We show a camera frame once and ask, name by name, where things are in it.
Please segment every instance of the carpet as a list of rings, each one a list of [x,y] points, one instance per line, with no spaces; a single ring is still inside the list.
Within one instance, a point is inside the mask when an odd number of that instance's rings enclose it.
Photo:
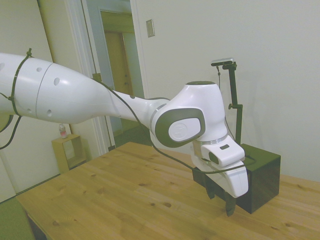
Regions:
[[[35,240],[27,216],[15,197],[0,203],[0,240]]]

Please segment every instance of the wooden door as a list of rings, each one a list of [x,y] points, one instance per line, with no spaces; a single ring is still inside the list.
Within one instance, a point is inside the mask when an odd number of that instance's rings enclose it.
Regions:
[[[115,90],[124,94],[133,95],[123,34],[106,32],[105,40]]]

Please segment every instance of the wooden shelf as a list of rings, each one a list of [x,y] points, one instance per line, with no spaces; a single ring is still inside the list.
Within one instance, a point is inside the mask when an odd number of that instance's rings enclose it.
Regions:
[[[65,143],[71,141],[74,150],[74,156],[67,158]],[[52,140],[52,147],[58,168],[61,174],[68,172],[70,169],[86,162],[85,150],[82,147],[81,137],[76,134],[69,134],[67,138],[57,138]]]

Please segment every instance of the plastic bottle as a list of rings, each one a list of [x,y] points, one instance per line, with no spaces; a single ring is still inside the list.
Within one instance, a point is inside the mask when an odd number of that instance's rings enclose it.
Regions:
[[[60,135],[63,139],[66,139],[68,137],[67,132],[66,132],[66,127],[62,123],[59,125],[59,131],[60,131]]]

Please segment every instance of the robot logo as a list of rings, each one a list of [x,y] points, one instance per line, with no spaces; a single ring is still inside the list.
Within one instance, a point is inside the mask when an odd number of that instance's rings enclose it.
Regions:
[[[187,135],[187,132],[188,132],[188,128],[185,124],[183,123],[177,123],[173,126],[173,129],[172,129],[172,136],[175,138],[175,139],[183,139],[186,135]]]

